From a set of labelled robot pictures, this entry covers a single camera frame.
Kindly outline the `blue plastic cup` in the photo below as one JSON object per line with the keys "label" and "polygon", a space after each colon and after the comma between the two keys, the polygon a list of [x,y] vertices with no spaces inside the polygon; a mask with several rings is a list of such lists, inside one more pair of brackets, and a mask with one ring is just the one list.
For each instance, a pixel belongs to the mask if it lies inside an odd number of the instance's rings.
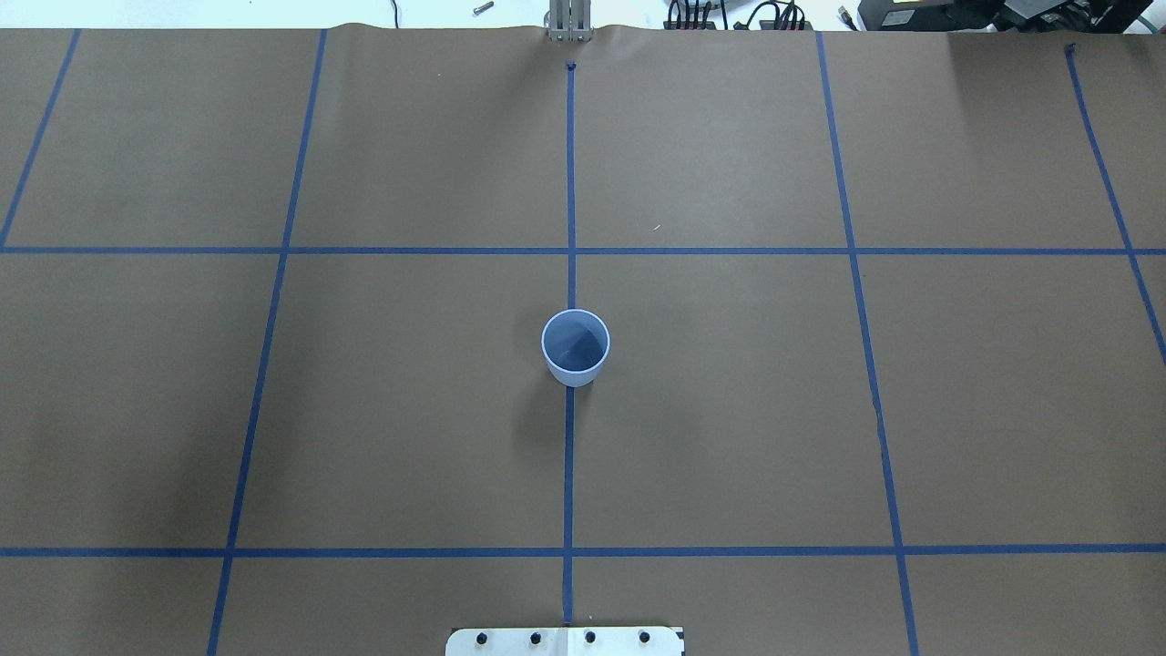
{"label": "blue plastic cup", "polygon": [[578,389],[595,382],[607,362],[611,333],[598,315],[571,308],[549,317],[538,344],[552,376]]}

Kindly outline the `black monitor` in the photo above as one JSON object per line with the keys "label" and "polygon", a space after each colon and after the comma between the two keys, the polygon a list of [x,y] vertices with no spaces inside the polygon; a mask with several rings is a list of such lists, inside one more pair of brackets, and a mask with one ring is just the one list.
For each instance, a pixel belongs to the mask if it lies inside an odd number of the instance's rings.
{"label": "black monitor", "polygon": [[859,1],[869,31],[1019,33],[1080,31],[1121,34],[1151,1]]}

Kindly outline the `aluminium frame post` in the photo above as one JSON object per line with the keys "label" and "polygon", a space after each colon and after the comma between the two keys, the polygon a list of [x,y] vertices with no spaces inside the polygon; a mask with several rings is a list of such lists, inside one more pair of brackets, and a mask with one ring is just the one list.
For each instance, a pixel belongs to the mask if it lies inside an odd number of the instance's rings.
{"label": "aluminium frame post", "polygon": [[586,43],[593,37],[590,0],[552,0],[546,13],[546,31],[552,42]]}

